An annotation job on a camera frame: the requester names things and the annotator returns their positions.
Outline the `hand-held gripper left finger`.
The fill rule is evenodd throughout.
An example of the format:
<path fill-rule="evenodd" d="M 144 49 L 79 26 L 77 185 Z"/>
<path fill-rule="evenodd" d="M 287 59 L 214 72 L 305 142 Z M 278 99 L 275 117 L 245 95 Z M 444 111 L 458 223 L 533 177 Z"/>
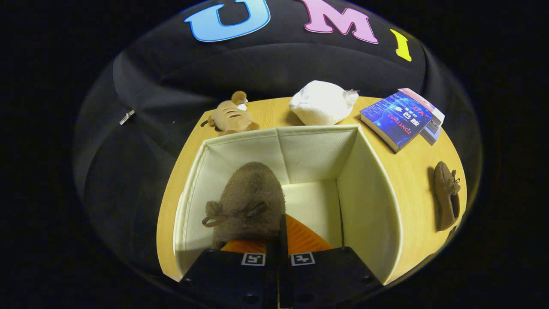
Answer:
<path fill-rule="evenodd" d="M 264 254 L 206 249 L 179 282 L 179 290 L 201 309 L 278 309 L 281 236 Z"/>

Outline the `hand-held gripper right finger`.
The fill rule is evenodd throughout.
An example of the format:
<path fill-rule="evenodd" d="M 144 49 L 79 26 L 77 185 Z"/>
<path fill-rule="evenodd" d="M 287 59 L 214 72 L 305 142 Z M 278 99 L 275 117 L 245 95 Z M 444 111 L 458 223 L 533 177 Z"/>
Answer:
<path fill-rule="evenodd" d="M 280 308 L 351 309 L 382 293 L 383 284 L 352 248 L 312 248 L 326 242 L 290 215 L 283 215 L 280 232 Z"/>

